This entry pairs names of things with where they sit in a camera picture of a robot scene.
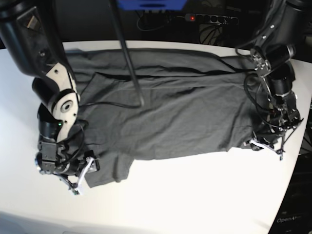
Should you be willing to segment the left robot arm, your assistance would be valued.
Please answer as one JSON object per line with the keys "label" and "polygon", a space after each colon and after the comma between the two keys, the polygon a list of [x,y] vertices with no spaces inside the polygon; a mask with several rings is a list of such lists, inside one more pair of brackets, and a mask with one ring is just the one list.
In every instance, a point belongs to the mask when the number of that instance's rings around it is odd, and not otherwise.
{"label": "left robot arm", "polygon": [[134,159],[153,160],[227,151],[233,147],[273,150],[282,157],[288,130],[301,123],[292,84],[292,29],[310,14],[309,0],[287,0],[273,45],[257,45],[250,59],[163,49],[131,52],[147,103],[122,108],[134,89],[121,53],[92,53],[93,78],[83,91],[89,122],[86,145],[102,163],[127,170]]}

